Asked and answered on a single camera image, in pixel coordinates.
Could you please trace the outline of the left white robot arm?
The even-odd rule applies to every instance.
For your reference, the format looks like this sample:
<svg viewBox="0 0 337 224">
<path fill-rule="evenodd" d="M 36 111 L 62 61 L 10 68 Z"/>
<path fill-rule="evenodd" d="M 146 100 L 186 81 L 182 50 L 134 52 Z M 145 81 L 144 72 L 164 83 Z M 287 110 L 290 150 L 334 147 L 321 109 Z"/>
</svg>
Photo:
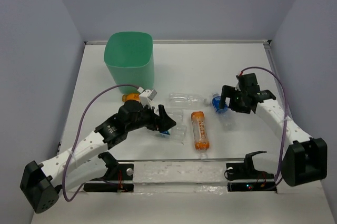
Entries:
<svg viewBox="0 0 337 224">
<path fill-rule="evenodd" d="M 113 178 L 118 172 L 119 163 L 109 150 L 124 141 L 129 132 L 140 128 L 165 132 L 174 126 L 176 122 L 166 113 L 163 105 L 154 109 L 129 100 L 85 139 L 76 140 L 73 148 L 42 163 L 28 163 L 23 171 L 20 189 L 34 212 L 42 213 L 52 207 L 59 199 L 60 191 L 66 189 L 66 176 L 91 163 L 93 158 L 103 161 L 98 167 L 98 178 Z"/>
</svg>

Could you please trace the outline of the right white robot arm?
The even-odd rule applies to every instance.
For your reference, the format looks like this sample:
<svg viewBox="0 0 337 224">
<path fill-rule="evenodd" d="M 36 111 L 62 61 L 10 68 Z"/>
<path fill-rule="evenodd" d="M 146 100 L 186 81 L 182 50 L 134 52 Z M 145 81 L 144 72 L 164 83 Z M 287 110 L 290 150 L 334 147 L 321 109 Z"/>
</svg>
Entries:
<svg viewBox="0 0 337 224">
<path fill-rule="evenodd" d="M 322 138 L 313 138 L 302 130 L 278 103 L 270 90 L 261 90 L 254 73 L 241 74 L 236 86 L 224 85 L 220 107 L 237 113 L 256 114 L 281 141 L 279 157 L 266 151 L 246 154 L 243 173 L 254 178 L 260 172 L 281 177 L 290 187 L 323 180 L 327 176 L 328 146 Z"/>
</svg>

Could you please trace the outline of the green plastic bin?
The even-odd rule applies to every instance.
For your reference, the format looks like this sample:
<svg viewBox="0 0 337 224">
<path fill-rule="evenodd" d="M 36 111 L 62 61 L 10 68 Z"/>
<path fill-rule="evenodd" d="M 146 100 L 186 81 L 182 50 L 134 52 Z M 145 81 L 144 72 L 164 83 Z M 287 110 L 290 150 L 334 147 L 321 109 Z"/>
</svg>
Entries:
<svg viewBox="0 0 337 224">
<path fill-rule="evenodd" d="M 154 86 L 153 39 L 144 32 L 118 32 L 107 41 L 104 51 L 104 62 L 115 81 L 121 86 L 123 94 L 135 93 L 132 87 L 143 89 Z"/>
</svg>

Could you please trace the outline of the small orange juice bottle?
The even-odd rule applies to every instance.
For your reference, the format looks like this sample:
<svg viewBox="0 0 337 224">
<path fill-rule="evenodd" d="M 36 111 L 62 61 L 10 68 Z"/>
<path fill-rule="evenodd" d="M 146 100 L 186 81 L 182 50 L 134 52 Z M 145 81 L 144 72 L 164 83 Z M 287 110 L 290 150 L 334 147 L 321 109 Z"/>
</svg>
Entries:
<svg viewBox="0 0 337 224">
<path fill-rule="evenodd" d="M 139 98 L 139 93 L 130 93 L 130 94 L 124 94 L 122 96 L 122 101 L 123 102 L 126 102 L 126 101 L 129 101 L 129 100 L 134 100 L 134 101 L 140 101 L 140 98 Z"/>
</svg>

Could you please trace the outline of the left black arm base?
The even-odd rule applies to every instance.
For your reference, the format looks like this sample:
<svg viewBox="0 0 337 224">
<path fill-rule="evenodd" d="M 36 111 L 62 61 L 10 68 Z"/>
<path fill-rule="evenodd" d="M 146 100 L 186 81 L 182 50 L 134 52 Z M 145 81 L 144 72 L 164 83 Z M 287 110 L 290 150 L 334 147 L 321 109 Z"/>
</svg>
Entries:
<svg viewBox="0 0 337 224">
<path fill-rule="evenodd" d="M 109 152 L 98 155 L 98 161 L 103 161 L 103 175 L 84 184 L 85 192 L 133 192 L 133 163 L 120 163 Z"/>
</svg>

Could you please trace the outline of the clear plastic bottle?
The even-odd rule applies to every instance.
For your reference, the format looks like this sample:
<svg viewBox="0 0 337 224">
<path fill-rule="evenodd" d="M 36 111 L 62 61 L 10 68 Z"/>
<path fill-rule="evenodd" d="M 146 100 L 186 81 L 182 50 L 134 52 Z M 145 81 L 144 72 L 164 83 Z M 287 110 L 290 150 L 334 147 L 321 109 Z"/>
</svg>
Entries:
<svg viewBox="0 0 337 224">
<path fill-rule="evenodd" d="M 180 109 L 199 109 L 210 105 L 207 98 L 199 94 L 170 93 L 168 105 Z"/>
</svg>

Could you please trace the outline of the tall orange label bottle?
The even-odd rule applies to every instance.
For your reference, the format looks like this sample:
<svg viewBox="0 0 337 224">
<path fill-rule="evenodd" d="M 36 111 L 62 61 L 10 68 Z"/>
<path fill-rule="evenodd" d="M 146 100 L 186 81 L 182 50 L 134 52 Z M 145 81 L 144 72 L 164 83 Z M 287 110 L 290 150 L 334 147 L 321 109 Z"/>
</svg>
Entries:
<svg viewBox="0 0 337 224">
<path fill-rule="evenodd" d="M 210 141 L 206 133 L 204 113 L 202 111 L 192 112 L 191 122 L 195 150 L 198 152 L 200 159 L 205 160 L 208 158 L 207 151 L 210 147 Z"/>
</svg>

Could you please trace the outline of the blue label water bottle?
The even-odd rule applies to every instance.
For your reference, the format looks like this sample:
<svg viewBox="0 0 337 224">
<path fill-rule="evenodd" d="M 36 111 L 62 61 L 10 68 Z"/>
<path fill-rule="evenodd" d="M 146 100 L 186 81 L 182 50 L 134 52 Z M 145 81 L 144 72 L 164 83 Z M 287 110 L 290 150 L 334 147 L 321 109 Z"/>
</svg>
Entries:
<svg viewBox="0 0 337 224">
<path fill-rule="evenodd" d="M 220 100 L 221 96 L 219 93 L 217 92 L 212 93 L 211 105 L 213 107 L 213 110 L 215 111 L 217 119 L 219 120 L 223 130 L 233 131 L 235 123 L 232 112 L 229 110 L 226 103 L 223 109 L 220 108 Z"/>
</svg>

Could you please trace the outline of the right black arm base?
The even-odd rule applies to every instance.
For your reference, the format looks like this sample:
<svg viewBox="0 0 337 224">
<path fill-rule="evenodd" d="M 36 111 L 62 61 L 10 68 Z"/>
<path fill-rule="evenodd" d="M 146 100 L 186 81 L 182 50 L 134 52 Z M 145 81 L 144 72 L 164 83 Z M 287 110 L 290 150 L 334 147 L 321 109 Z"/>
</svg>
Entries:
<svg viewBox="0 0 337 224">
<path fill-rule="evenodd" d="M 274 181 L 276 170 L 276 156 L 266 151 L 248 153 L 242 161 L 226 164 L 224 177 L 227 180 L 227 190 L 228 192 L 277 192 Z"/>
</svg>

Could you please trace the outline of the crushed clear blue-label bottle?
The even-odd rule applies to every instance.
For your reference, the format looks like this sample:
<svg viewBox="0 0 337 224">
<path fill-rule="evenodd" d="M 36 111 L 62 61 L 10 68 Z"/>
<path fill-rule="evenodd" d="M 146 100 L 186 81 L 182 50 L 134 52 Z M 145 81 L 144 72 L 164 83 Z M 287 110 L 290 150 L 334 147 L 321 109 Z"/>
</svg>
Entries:
<svg viewBox="0 0 337 224">
<path fill-rule="evenodd" d="M 168 131 L 165 132 L 154 132 L 155 137 L 164 138 L 166 140 L 183 143 L 187 126 L 184 124 L 184 112 L 182 109 L 168 108 L 166 109 L 168 116 L 176 122 L 176 126 L 172 127 Z"/>
</svg>

